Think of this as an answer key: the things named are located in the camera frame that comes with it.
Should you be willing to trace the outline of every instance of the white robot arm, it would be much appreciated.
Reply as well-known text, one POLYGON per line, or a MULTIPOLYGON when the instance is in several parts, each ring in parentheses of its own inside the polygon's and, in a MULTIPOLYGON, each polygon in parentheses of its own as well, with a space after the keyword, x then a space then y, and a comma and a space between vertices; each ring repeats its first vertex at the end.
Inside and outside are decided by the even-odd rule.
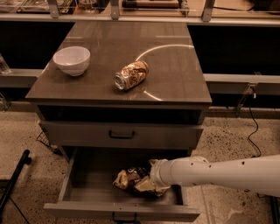
POLYGON ((150 182, 158 188, 213 184, 280 197, 280 155, 217 163, 203 157, 155 160, 150 182))

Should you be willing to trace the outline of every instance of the closed drawer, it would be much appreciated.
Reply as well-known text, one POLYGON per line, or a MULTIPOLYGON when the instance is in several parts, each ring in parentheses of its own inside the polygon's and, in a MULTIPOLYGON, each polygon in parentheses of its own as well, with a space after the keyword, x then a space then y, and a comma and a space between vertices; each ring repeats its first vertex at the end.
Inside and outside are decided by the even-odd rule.
POLYGON ((117 148, 196 147, 202 126, 98 122, 40 122, 52 144, 117 148))
POLYGON ((121 169, 131 166, 149 169, 150 158, 183 156, 180 153, 182 150, 79 148, 70 160, 58 202, 45 204, 45 209, 56 217, 194 221, 200 211, 184 205, 178 186, 157 197, 147 192, 125 192, 112 184, 121 169))

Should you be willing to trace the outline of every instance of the speckled floor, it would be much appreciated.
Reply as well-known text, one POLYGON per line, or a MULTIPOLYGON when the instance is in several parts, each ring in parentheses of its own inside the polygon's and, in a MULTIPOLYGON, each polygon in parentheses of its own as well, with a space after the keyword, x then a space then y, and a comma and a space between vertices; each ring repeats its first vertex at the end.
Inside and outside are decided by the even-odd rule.
MULTIPOLYGON (((253 110, 259 130, 252 136, 262 155, 280 153, 280 111, 253 110)), ((112 220, 55 219, 44 211, 46 202, 56 202, 67 162, 52 154, 36 141, 40 133, 38 117, 26 102, 13 102, 6 112, 0 112, 0 179, 13 173, 24 150, 30 150, 32 162, 25 165, 11 198, 31 224, 37 223, 114 223, 112 220)), ((232 109, 212 108, 204 122, 204 132, 193 155, 209 161, 251 158, 258 154, 248 141, 256 125, 247 109, 236 118, 232 109)), ((272 224, 270 198, 254 192, 229 189, 216 185, 185 188, 186 204, 198 208, 201 215, 194 224, 272 224)), ((3 211, 3 224, 27 223, 12 201, 3 211)))

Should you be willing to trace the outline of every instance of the drawer handle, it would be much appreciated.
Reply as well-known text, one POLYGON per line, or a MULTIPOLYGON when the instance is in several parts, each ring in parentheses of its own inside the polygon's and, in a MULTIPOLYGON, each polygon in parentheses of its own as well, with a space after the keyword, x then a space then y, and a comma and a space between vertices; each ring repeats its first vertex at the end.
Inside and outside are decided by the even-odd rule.
POLYGON ((110 138, 115 138, 115 139, 132 139, 135 136, 135 131, 133 130, 130 136, 116 136, 116 135, 113 135, 113 131, 110 130, 108 132, 108 136, 110 138))
POLYGON ((137 220, 137 214, 134 214, 134 220, 117 220, 115 219, 115 213, 112 213, 112 220, 116 224, 123 224, 123 223, 131 223, 131 224, 141 224, 139 220, 137 220))

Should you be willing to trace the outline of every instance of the bowl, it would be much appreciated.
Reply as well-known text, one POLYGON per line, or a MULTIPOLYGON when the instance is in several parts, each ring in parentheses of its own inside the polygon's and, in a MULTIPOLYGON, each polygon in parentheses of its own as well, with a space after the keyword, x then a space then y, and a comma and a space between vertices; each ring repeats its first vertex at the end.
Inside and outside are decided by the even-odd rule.
POLYGON ((69 46, 53 55, 53 62, 65 74, 78 76, 89 66, 90 51, 82 46, 69 46))

